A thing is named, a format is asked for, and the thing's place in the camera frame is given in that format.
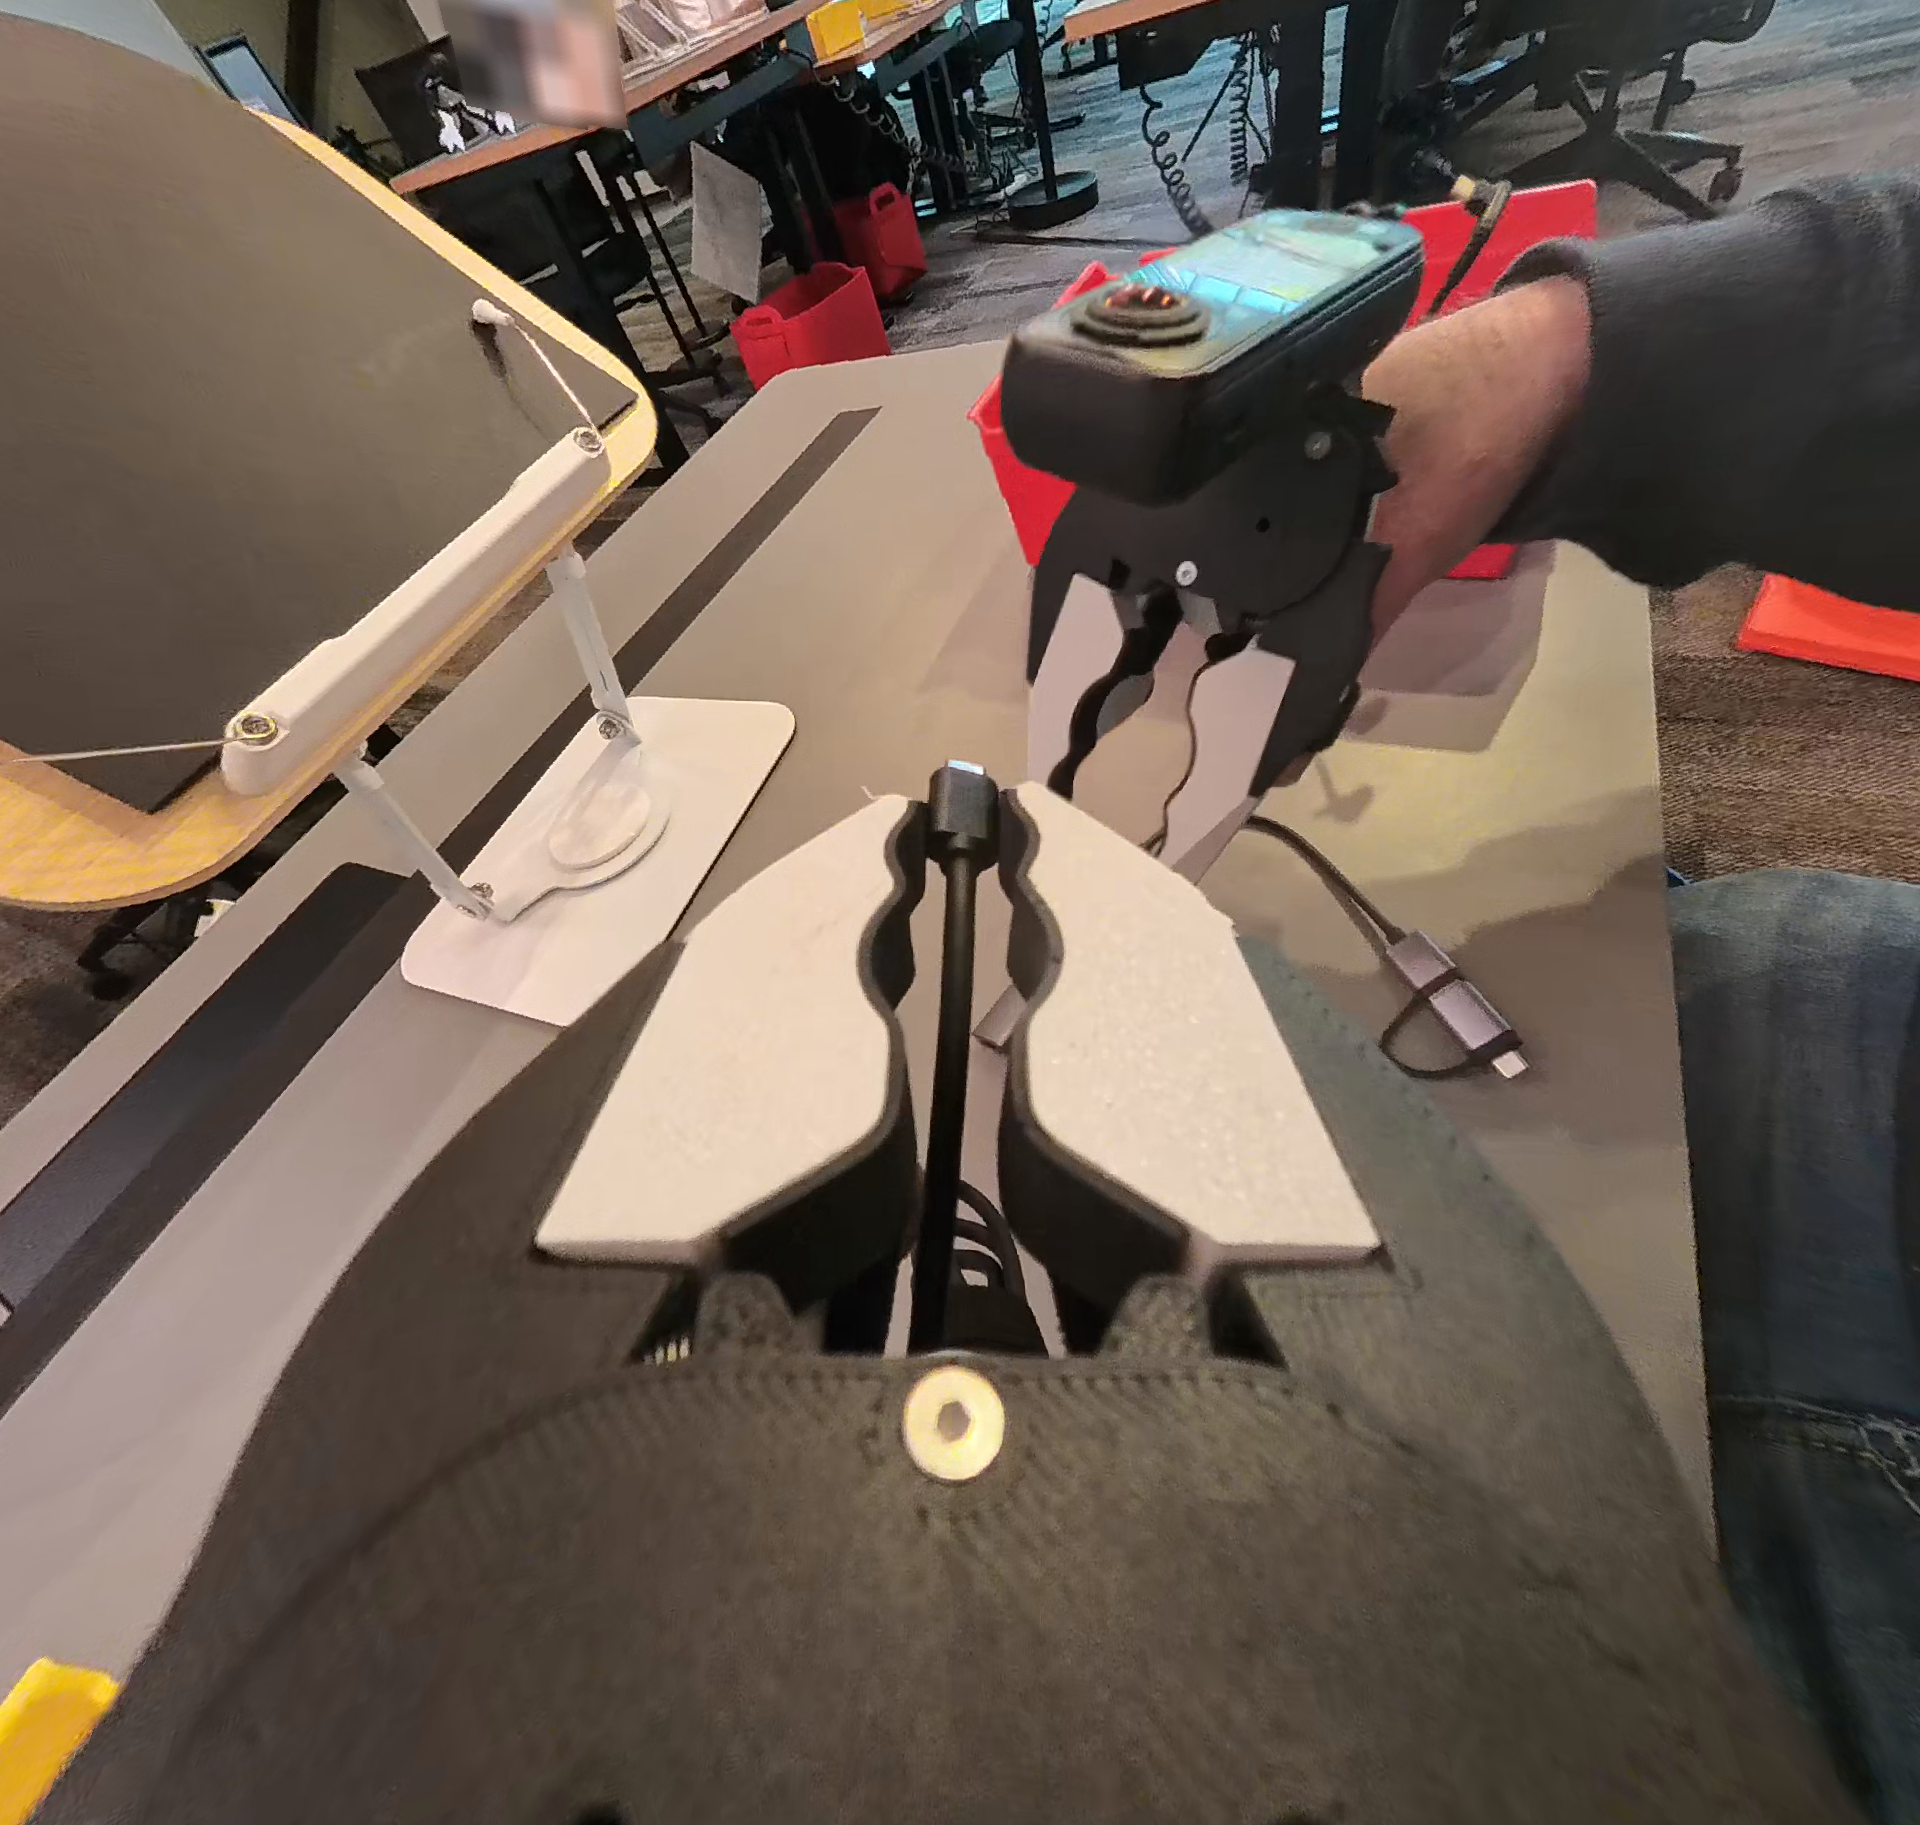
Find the red plastic bin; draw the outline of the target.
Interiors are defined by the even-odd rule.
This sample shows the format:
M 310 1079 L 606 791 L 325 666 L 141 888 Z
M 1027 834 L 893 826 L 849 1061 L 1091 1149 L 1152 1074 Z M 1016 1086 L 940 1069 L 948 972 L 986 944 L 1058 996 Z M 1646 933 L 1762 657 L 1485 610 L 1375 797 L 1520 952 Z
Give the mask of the red plastic bin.
M 1446 316 L 1487 297 L 1505 271 L 1533 245 L 1550 240 L 1596 237 L 1596 181 L 1562 179 L 1515 185 L 1501 207 L 1479 212 L 1452 197 L 1417 205 L 1403 223 L 1417 228 L 1425 248 L 1422 282 L 1409 325 Z M 1054 519 L 1066 511 L 1069 481 L 1021 462 L 1001 416 L 1001 383 L 990 383 L 972 403 L 968 420 L 989 456 L 1021 554 L 1036 568 Z

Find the person's blue jeans leg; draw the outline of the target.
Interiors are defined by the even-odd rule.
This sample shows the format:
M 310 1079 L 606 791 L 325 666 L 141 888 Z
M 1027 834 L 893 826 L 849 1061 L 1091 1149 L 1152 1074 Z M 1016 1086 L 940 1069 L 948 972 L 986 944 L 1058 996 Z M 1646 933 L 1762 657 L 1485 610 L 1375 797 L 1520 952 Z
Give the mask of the person's blue jeans leg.
M 1919 1816 L 1919 891 L 1667 891 L 1725 1583 L 1872 1821 Z

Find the orange traffic cone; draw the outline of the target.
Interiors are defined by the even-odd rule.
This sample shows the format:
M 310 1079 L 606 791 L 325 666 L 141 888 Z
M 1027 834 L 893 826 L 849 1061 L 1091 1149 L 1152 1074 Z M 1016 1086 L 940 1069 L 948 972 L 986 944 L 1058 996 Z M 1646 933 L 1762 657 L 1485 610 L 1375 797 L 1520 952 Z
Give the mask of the orange traffic cone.
M 1803 664 L 1919 680 L 1919 614 L 1765 574 L 1736 647 Z

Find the red floor container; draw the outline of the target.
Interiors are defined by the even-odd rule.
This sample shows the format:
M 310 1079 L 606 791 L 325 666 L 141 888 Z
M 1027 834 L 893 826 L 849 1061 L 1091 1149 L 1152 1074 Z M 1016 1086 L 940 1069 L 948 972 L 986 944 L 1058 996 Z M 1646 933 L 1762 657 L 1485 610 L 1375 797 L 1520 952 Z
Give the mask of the red floor container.
M 866 270 L 882 305 L 907 301 L 929 276 L 916 201 L 891 181 L 834 202 L 844 260 Z
M 782 372 L 893 352 L 869 270 L 830 259 L 742 310 L 732 346 L 756 392 Z

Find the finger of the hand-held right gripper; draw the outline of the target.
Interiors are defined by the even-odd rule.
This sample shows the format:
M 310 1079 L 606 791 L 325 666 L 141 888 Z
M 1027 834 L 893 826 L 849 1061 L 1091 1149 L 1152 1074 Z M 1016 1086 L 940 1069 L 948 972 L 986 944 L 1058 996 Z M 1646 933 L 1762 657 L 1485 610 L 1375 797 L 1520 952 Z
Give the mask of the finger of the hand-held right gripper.
M 1155 688 L 1149 599 L 1074 574 L 1027 688 L 1027 776 L 1074 791 L 1082 764 Z
M 1256 633 L 1215 631 L 1187 684 L 1187 757 L 1160 815 L 1155 855 L 1177 875 L 1201 883 L 1261 809 L 1274 776 L 1296 759 L 1269 764 L 1266 744 L 1296 662 L 1265 648 Z

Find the person's right forearm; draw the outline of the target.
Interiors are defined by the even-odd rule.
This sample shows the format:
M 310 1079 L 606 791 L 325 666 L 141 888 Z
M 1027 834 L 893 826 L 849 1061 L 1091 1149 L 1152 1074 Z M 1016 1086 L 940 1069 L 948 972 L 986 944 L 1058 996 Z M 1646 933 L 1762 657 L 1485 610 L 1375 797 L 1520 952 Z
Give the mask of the person's right forearm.
M 1501 515 L 1655 588 L 1728 562 L 1919 608 L 1919 178 L 1808 179 L 1711 223 L 1542 242 L 1502 290 L 1569 278 L 1583 394 Z

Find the person's right hand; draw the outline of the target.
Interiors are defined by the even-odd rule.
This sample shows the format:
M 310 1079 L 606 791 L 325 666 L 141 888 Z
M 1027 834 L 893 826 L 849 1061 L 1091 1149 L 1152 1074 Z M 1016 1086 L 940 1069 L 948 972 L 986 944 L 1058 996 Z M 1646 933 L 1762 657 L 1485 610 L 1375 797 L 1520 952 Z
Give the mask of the person's right hand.
M 1360 375 L 1391 413 L 1381 456 L 1392 480 L 1367 527 L 1387 549 L 1373 637 L 1491 542 L 1583 397 L 1591 331 L 1581 282 L 1550 276 L 1402 331 Z

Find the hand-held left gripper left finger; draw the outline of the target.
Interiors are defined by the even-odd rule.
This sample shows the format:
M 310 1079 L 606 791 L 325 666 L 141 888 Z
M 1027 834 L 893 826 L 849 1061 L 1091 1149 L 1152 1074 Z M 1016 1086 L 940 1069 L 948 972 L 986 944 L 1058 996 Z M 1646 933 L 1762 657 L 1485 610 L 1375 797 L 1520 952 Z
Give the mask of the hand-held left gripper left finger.
M 870 798 L 687 933 L 540 1218 L 570 1261 L 720 1261 L 914 1125 L 924 805 Z

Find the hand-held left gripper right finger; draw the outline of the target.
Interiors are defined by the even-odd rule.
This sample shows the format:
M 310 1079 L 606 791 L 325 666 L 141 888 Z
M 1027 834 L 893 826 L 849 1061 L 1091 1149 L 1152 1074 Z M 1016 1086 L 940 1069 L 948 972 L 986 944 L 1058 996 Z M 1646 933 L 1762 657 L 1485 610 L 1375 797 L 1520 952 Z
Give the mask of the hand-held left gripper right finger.
M 1381 1233 L 1252 975 L 1187 877 L 1041 784 L 1002 797 L 999 1189 L 1056 1282 L 1347 1265 Z

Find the dark board with wooden rim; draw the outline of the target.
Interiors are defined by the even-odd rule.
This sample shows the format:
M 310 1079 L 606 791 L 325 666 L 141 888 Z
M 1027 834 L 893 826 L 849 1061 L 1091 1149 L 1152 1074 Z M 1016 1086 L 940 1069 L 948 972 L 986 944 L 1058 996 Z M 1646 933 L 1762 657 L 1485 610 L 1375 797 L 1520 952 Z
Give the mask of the dark board with wooden rim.
M 4 905 L 214 877 L 659 454 L 619 361 L 199 78 L 4 15 Z

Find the yellow plastic bin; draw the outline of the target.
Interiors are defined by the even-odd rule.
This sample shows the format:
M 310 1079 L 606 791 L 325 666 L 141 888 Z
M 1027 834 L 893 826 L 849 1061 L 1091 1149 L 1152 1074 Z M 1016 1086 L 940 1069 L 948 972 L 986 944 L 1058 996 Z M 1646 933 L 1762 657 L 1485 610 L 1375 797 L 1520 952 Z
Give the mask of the yellow plastic bin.
M 4 1806 L 32 1808 L 109 1711 L 120 1680 L 101 1669 L 34 1660 L 3 1701 Z

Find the black office chair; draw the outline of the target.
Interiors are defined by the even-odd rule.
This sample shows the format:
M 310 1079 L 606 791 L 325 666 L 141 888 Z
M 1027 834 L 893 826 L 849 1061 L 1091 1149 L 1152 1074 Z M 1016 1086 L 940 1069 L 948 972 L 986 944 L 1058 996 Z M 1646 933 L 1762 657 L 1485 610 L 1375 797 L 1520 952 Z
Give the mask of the black office chair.
M 1673 132 L 1689 54 L 1757 36 L 1779 0 L 1505 0 L 1495 33 L 1524 37 L 1520 74 L 1538 108 L 1570 108 L 1575 137 L 1502 179 L 1540 185 L 1621 181 L 1687 220 L 1711 220 L 1739 192 L 1740 148 Z

